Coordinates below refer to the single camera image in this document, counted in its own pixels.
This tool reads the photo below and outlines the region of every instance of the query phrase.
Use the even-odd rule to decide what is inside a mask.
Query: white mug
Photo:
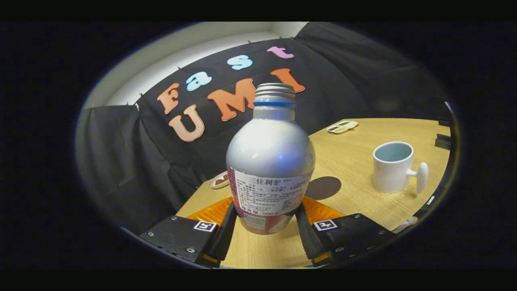
[[[406,188],[411,176],[417,177],[417,194],[422,193],[429,177],[426,163],[412,171],[413,147],[402,141],[379,145],[373,151],[373,187],[382,193],[395,193]]]

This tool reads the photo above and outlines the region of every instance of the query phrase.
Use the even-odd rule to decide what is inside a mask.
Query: blue ring
[[[283,102],[283,101],[256,101],[256,102],[253,102],[253,105],[262,105],[262,106],[278,106],[278,107],[291,107],[291,108],[296,108],[296,104],[295,103],[290,103],[290,102]]]

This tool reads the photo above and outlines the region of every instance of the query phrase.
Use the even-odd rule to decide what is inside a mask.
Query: foam letter
[[[176,134],[182,141],[195,141],[205,131],[205,124],[197,114],[195,108],[196,105],[192,104],[191,106],[187,107],[185,111],[183,111],[183,114],[188,115],[194,123],[195,129],[193,131],[187,131],[187,129],[183,125],[183,122],[181,122],[181,115],[177,115],[174,118],[172,118],[171,121],[169,121],[169,126],[172,127],[174,131],[176,131]]]
[[[197,72],[187,79],[187,90],[194,91],[202,85],[210,83],[211,80],[212,77],[209,77],[206,72]]]
[[[284,53],[283,51],[285,51],[285,48],[270,47],[269,49],[267,49],[267,51],[272,52],[275,55],[277,55],[283,59],[290,59],[290,58],[294,57],[294,55],[291,53],[290,54]]]
[[[251,78],[242,79],[235,84],[235,94],[229,93],[225,90],[216,90],[210,93],[207,98],[216,103],[217,107],[222,113],[221,120],[228,121],[235,116],[237,112],[230,109],[229,106],[244,112],[244,99],[248,101],[248,108],[253,108],[253,101],[255,100],[255,87],[253,86]]]
[[[162,102],[162,105],[165,108],[165,114],[171,112],[171,110],[178,105],[178,101],[174,100],[179,96],[178,91],[176,91],[176,88],[178,87],[178,83],[172,84],[157,98],[157,100]]]
[[[294,92],[298,93],[303,90],[305,90],[305,87],[303,85],[298,84],[296,80],[291,76],[291,70],[284,68],[284,69],[278,69],[271,72],[271,75],[277,76],[282,83],[291,85],[294,88]]]
[[[250,57],[245,54],[232,57],[228,59],[226,63],[229,65],[233,65],[232,69],[234,70],[244,69],[253,65],[253,61],[250,60]]]

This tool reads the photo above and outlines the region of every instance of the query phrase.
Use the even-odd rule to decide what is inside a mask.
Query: blue letter
[[[205,72],[197,72],[187,79],[187,91],[194,91],[202,85],[210,83],[212,77],[209,77]]]
[[[251,65],[253,65],[253,61],[249,59],[250,57],[242,54],[235,57],[230,58],[226,63],[232,66],[232,69],[234,70],[240,70],[247,68]]]

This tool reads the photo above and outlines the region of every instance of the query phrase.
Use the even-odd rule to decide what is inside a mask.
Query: white wall
[[[306,22],[208,22],[159,39],[110,70],[84,107],[134,104],[178,67],[251,42],[296,36]]]

